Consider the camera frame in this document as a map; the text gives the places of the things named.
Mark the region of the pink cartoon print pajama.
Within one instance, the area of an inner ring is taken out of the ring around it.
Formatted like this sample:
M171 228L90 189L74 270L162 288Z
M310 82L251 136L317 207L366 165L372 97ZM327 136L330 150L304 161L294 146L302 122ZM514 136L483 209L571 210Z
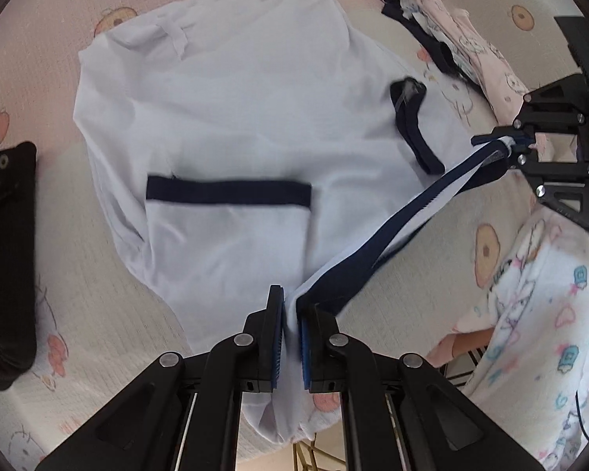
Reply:
M501 126L511 126L521 111L528 87L501 51L477 33L462 9L449 10L443 0L400 0L404 16L414 17L424 31L447 44L456 64L480 84Z

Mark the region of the white shirt navy trim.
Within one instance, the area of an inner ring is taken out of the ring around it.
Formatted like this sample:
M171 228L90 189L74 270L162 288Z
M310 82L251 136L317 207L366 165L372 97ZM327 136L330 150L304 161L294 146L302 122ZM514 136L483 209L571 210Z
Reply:
M462 192L474 127L434 82L418 127L444 171L419 167L390 99L415 71L336 0L176 1L98 35L79 61L74 120L115 248L189 348L210 350L284 289L278 385L243 407L274 444L335 422L303 387L306 297L343 309L430 219L426 256L459 246L450 279L472 287L481 222L508 246L529 215L513 174Z

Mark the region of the wicker bamboo basket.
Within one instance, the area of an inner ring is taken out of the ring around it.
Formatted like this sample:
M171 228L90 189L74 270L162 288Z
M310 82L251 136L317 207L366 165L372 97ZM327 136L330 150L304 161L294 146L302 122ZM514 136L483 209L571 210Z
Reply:
M344 458L340 458L317 444L317 438L301 440L291 446L294 471L346 471Z

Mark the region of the navy garment under pajama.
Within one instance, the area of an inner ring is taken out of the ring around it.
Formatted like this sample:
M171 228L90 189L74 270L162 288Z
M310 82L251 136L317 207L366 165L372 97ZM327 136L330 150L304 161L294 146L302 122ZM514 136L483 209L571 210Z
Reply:
M452 51L447 44L444 44L437 38L429 35L427 31L421 28L421 25L414 17L406 18L402 10L400 0L382 0L382 14L386 17L398 21L407 31L417 40L417 42L429 54L429 58L436 67L444 74L451 75L452 78L462 79L468 82L471 87L482 94L483 90L479 83L470 78L469 75L454 61Z

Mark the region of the pink cream Hello Kitty blanket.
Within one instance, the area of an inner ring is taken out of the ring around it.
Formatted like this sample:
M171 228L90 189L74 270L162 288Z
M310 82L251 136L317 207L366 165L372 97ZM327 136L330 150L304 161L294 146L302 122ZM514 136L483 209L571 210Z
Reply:
M73 121L78 51L95 36L176 0L10 0L0 14L0 139L38 149L38 353L0 392L0 449L18 470L71 435L160 352L186 350L167 305L115 253ZM495 123L481 96L438 73L380 0L338 0L352 24L441 87L469 131ZM573 0L443 0L468 11L528 88L576 69L554 16ZM344 315L375 352L426 353L485 291L535 203L516 172L456 199L393 258Z

